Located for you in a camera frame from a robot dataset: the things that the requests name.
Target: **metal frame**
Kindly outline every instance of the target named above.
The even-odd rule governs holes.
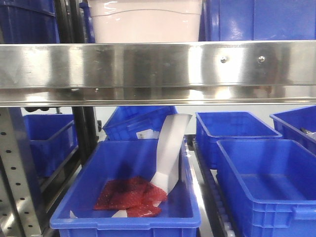
[[[0,156],[27,237],[42,236],[48,217],[20,108],[0,109]]]
[[[23,236],[17,210],[0,160],[0,237]]]
[[[315,40],[0,45],[0,106],[314,103],[315,55]]]

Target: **screw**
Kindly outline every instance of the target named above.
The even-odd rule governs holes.
[[[263,63],[265,60],[266,60],[266,58],[265,58],[264,56],[260,56],[260,57],[258,58],[258,62],[259,62],[259,63]]]
[[[227,62],[227,58],[226,57],[221,57],[221,63],[226,63]]]

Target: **label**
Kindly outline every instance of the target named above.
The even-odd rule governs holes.
[[[160,132],[153,131],[152,129],[143,130],[136,133],[138,139],[158,139]]]

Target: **white plastic container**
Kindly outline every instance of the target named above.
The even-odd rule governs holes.
[[[96,43],[198,40],[202,0],[89,0]]]

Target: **blue plastic bin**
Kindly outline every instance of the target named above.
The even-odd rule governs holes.
[[[275,129],[283,134],[285,139],[295,140],[316,154],[316,140],[306,135],[300,129],[316,131],[316,106],[308,106],[270,115]]]
[[[85,33],[87,37],[87,43],[95,43],[90,7],[86,2],[79,3],[79,7],[83,10],[84,26],[85,26]]]
[[[315,0],[206,0],[206,40],[314,40]]]
[[[316,156],[292,140],[222,140],[217,178],[243,237],[316,236]]]
[[[4,43],[59,43],[53,0],[0,0]]]
[[[250,112],[197,112],[198,148],[210,169],[217,168],[218,140],[280,139],[282,135]]]
[[[120,106],[103,130],[111,141],[137,140],[142,131],[161,131],[166,116],[176,113],[174,106]]]
[[[116,211],[93,210],[106,182],[156,171],[157,140],[100,142],[91,159],[50,219],[61,237],[195,237],[200,225],[198,203],[186,150],[180,152],[179,182],[162,202],[157,217],[111,218]],[[70,211],[77,217],[71,218]]]
[[[73,115],[24,116],[35,168],[49,177],[78,145]]]

